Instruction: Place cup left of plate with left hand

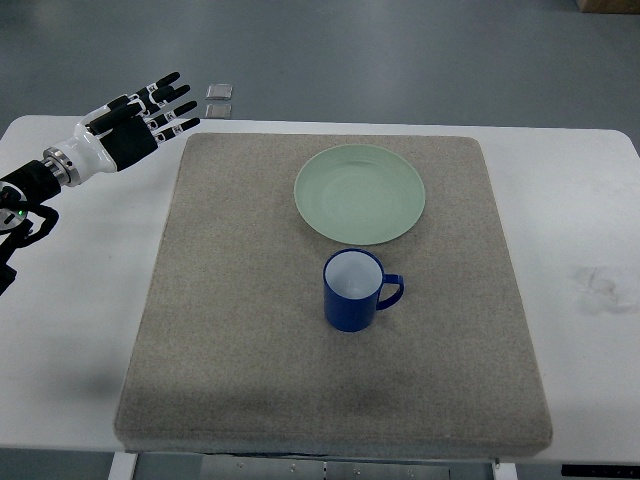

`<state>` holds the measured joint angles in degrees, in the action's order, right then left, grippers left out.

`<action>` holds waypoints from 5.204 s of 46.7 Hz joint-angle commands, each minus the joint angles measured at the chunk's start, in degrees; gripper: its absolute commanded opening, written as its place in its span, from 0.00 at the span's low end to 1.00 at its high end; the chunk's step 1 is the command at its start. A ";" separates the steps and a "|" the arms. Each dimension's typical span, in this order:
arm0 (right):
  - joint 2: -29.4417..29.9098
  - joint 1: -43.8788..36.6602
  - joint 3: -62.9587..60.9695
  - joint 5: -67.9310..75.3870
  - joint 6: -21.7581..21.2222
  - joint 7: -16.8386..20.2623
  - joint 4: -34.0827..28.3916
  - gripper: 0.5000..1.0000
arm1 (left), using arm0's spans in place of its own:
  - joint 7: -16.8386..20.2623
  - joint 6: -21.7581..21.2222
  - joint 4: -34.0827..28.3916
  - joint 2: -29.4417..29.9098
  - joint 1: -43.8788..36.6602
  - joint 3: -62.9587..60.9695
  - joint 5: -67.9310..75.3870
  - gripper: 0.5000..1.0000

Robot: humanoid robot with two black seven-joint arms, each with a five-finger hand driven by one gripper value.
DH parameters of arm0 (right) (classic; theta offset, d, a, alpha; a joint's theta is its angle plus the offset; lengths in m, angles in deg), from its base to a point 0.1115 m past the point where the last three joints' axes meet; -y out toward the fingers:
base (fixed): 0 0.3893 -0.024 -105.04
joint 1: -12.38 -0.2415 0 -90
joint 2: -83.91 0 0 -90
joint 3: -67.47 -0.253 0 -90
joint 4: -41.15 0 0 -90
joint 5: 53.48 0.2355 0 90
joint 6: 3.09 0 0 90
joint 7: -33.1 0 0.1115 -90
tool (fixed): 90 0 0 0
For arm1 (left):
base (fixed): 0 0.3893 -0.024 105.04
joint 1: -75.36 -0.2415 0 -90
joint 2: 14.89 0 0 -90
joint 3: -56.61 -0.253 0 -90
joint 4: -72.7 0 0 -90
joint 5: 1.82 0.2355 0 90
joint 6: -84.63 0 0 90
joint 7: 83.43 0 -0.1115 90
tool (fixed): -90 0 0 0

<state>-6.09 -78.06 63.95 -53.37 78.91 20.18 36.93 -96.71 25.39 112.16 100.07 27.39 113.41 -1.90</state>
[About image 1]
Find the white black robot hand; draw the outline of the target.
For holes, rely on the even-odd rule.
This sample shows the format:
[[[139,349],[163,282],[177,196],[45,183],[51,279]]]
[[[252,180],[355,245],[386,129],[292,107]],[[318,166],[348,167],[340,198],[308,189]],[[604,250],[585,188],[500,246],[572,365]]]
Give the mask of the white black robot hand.
[[[135,165],[200,123],[198,118],[181,118],[197,103],[176,103],[190,91],[188,85],[175,84],[179,78],[179,73],[170,73],[90,112],[69,139],[43,152],[42,163],[60,185],[69,187],[97,173],[120,172]]]

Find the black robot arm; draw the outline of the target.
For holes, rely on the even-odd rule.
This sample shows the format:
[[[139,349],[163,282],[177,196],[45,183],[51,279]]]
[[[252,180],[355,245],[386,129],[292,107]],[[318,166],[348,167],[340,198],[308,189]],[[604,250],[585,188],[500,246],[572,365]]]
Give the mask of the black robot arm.
[[[12,255],[48,236],[59,213],[45,202],[61,192],[58,170],[50,161],[32,160],[1,178],[1,293],[15,281]]]

